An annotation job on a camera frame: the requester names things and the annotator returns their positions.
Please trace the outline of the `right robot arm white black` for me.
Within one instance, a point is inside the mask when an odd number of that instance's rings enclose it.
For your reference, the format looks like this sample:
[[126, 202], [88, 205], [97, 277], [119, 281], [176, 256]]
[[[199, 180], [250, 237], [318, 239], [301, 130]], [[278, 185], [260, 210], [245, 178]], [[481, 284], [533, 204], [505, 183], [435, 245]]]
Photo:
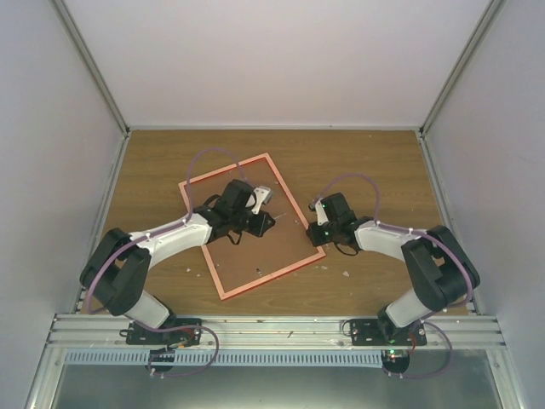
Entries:
[[377, 335], [385, 344], [404, 339], [416, 322], [457, 303], [471, 301], [479, 273], [445, 226], [402, 228], [372, 217], [356, 217], [342, 193], [315, 200], [316, 221], [307, 228], [313, 246], [333, 244], [344, 255], [380, 253], [405, 264], [411, 289], [377, 314]]

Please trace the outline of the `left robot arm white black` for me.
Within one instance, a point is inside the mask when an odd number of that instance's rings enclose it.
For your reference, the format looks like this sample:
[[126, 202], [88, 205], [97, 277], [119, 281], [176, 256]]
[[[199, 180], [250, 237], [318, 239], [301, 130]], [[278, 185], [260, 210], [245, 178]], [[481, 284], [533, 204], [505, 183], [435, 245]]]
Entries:
[[273, 192], [234, 179], [223, 193], [182, 218], [143, 232], [114, 228], [102, 238], [80, 275], [80, 284], [113, 316], [123, 315], [146, 329], [157, 344], [175, 336], [175, 314], [144, 290], [149, 270], [160, 262], [195, 247], [226, 238], [238, 245], [248, 233], [261, 237], [275, 224], [261, 207]]

